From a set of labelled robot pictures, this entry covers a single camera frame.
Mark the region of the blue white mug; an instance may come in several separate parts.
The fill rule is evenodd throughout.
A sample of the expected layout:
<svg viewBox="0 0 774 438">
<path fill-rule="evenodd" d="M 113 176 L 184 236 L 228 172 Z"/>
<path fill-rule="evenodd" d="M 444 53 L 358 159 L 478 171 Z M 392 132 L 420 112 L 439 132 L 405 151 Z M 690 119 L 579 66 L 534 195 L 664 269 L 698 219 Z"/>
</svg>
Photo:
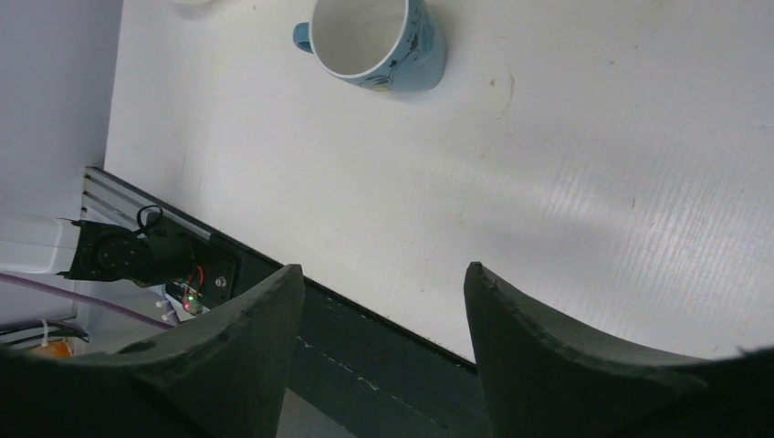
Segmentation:
<svg viewBox="0 0 774 438">
<path fill-rule="evenodd" d="M 422 0 L 318 1 L 292 41 L 334 78 L 371 91 L 424 92 L 445 73 L 445 34 Z"/>
</svg>

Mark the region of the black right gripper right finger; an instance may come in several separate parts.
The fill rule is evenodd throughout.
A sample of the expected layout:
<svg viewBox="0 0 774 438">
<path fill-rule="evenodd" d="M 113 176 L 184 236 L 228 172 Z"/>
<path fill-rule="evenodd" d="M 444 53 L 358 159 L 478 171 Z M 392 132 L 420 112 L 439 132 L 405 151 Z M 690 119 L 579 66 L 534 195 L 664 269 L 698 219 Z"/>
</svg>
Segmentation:
<svg viewBox="0 0 774 438">
<path fill-rule="evenodd" d="M 615 337 L 478 262 L 467 323 L 494 437 L 770 437 L 773 351 L 704 360 Z"/>
</svg>

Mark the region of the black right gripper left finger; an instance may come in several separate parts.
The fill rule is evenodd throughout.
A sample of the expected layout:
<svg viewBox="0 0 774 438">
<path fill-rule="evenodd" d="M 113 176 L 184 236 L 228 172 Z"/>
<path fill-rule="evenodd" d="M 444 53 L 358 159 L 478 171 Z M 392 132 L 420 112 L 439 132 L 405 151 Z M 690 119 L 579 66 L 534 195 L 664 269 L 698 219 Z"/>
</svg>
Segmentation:
<svg viewBox="0 0 774 438">
<path fill-rule="evenodd" d="M 116 352 L 1 351 L 4 437 L 272 437 L 304 303 L 288 265 L 244 294 Z"/>
</svg>

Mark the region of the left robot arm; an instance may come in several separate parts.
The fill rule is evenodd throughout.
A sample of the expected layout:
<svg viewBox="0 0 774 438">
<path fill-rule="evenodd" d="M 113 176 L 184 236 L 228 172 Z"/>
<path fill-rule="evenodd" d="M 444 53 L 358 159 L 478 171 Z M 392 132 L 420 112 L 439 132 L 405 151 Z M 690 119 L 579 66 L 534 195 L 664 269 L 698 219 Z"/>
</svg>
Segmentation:
<svg viewBox="0 0 774 438">
<path fill-rule="evenodd" d="M 161 227 L 163 209 L 146 205 L 134 230 L 27 214 L 1 214 L 1 271 L 69 280 L 129 280 L 155 287 L 203 273 L 191 238 Z"/>
</svg>

